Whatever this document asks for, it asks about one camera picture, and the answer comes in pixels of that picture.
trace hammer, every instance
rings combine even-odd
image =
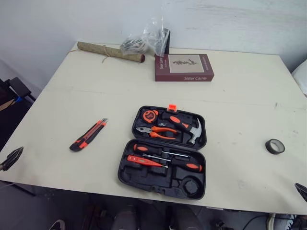
[[[199,121],[198,118],[197,121],[198,121],[198,127],[197,128],[192,127],[189,131],[192,134],[192,138],[188,141],[188,143],[191,143],[193,145],[195,145],[196,138],[199,138],[201,136],[201,122]]]
[[[201,122],[198,118],[197,118],[197,121],[198,121],[198,127],[197,128],[195,128],[195,127],[193,127],[189,124],[183,123],[179,118],[177,118],[173,115],[170,115],[168,113],[163,113],[162,119],[169,119],[179,129],[183,130],[184,132],[191,133],[192,138],[190,140],[188,140],[188,143],[195,145],[196,138],[199,138],[201,136]]]

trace black tool case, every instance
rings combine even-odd
[[[195,144],[193,145],[189,143],[192,134],[180,125],[183,124],[184,127],[192,125],[192,127],[197,128],[199,124],[198,120],[201,125],[201,134],[196,138]],[[153,127],[167,127],[175,129],[178,132],[176,134],[170,131],[158,132],[159,135],[175,139],[153,138],[149,133],[138,131],[136,129],[138,127],[151,129]],[[168,109],[155,106],[143,106],[136,115],[132,126],[132,133],[136,139],[127,143],[118,169],[118,178],[121,182],[146,191],[155,191],[166,196],[182,199],[199,200],[204,196],[206,186],[206,160],[201,153],[197,152],[207,142],[205,120],[202,116],[176,110],[171,105]],[[156,152],[148,153],[146,151],[140,151],[144,149],[144,146],[151,147]],[[188,157],[162,153],[162,151]],[[142,155],[143,153],[169,161],[144,157]],[[147,166],[129,161],[128,156],[131,155],[149,159],[161,165],[166,165],[168,168]],[[179,162],[180,164],[184,162],[185,164],[188,161],[200,165],[199,168],[192,169],[193,171],[197,170],[197,172],[175,164],[175,162]]]

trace table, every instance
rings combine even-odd
[[[212,82],[155,82],[154,57],[137,63],[88,52],[69,53],[19,124],[0,159],[24,146],[0,179],[82,192],[207,207],[307,214],[294,183],[307,185],[307,103],[277,55],[171,49],[208,54]],[[132,122],[143,105],[202,115],[207,145],[204,198],[190,201],[146,192],[118,180]],[[69,145],[102,117],[107,126],[83,151]],[[271,138],[286,151],[265,149]]]

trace pliers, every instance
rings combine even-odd
[[[149,136],[151,136],[152,138],[163,138],[163,139],[172,139],[172,140],[176,139],[176,138],[161,136],[161,135],[158,134],[159,132],[167,132],[167,131],[176,134],[177,130],[172,129],[172,128],[153,126],[151,128],[137,127],[135,129],[138,130],[141,133],[149,133]]]

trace red book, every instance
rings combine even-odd
[[[155,81],[212,81],[213,76],[206,54],[155,56]]]

